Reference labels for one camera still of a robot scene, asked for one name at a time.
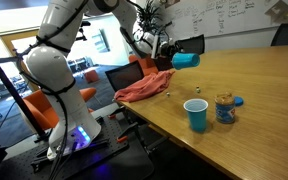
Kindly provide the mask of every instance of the blue plastic cup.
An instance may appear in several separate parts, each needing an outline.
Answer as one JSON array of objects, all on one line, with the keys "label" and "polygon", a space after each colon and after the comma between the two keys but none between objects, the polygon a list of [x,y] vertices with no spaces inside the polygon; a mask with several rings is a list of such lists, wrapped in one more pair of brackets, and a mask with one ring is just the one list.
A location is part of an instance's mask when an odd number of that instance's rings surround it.
[{"label": "blue plastic cup", "polygon": [[191,128],[197,132],[204,132],[206,129],[206,109],[208,103],[203,99],[190,99],[184,103]]},{"label": "blue plastic cup", "polygon": [[194,53],[175,53],[172,59],[172,64],[177,70],[196,67],[200,64],[200,57]]}]

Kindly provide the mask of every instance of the glass jar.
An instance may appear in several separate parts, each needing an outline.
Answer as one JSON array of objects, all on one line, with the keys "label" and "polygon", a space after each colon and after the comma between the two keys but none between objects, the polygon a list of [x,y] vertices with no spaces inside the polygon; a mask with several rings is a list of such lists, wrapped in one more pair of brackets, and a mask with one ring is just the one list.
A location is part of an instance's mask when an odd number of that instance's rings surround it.
[{"label": "glass jar", "polygon": [[217,94],[215,97],[216,118],[221,123],[233,123],[235,100],[231,93]]}]

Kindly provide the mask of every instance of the blue object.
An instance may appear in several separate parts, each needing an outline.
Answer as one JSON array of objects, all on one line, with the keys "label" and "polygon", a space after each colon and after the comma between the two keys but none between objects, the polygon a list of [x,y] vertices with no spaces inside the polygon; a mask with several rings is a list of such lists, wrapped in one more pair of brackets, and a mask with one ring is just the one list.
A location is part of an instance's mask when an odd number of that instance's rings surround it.
[{"label": "blue object", "polygon": [[234,122],[235,104],[222,105],[216,103],[216,118],[224,124]]},{"label": "blue object", "polygon": [[200,57],[194,53],[175,53],[172,59],[172,65],[175,69],[195,67],[200,64]]},{"label": "blue object", "polygon": [[81,126],[78,126],[78,131],[80,131],[80,133],[83,135],[84,139],[87,141],[87,143],[89,143],[91,141],[91,138],[86,134],[86,132],[84,131],[84,129]]},{"label": "blue object", "polygon": [[197,132],[204,132],[206,129],[206,109],[208,103],[203,99],[191,99],[184,103],[191,128]]},{"label": "blue object", "polygon": [[244,103],[243,98],[241,98],[239,96],[235,96],[234,100],[235,100],[235,106],[242,106]]}]

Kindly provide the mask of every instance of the wooden table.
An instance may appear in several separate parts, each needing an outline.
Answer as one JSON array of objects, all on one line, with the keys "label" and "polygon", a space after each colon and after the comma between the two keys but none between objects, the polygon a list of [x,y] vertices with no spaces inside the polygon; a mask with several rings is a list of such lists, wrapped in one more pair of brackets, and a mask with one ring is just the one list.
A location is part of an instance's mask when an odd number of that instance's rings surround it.
[{"label": "wooden table", "polygon": [[[200,58],[199,66],[176,71],[164,92],[121,103],[234,179],[288,179],[288,46]],[[244,99],[233,124],[215,118],[214,97],[226,91]],[[202,134],[190,129],[183,108],[192,98],[209,103]]]}]

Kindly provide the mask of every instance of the dark wall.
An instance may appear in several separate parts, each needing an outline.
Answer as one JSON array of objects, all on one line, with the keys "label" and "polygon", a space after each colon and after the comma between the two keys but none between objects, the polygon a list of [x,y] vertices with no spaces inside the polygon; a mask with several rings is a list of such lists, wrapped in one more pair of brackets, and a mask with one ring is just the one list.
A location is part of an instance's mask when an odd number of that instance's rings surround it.
[{"label": "dark wall", "polygon": [[49,0],[0,0],[0,10],[47,6]]}]

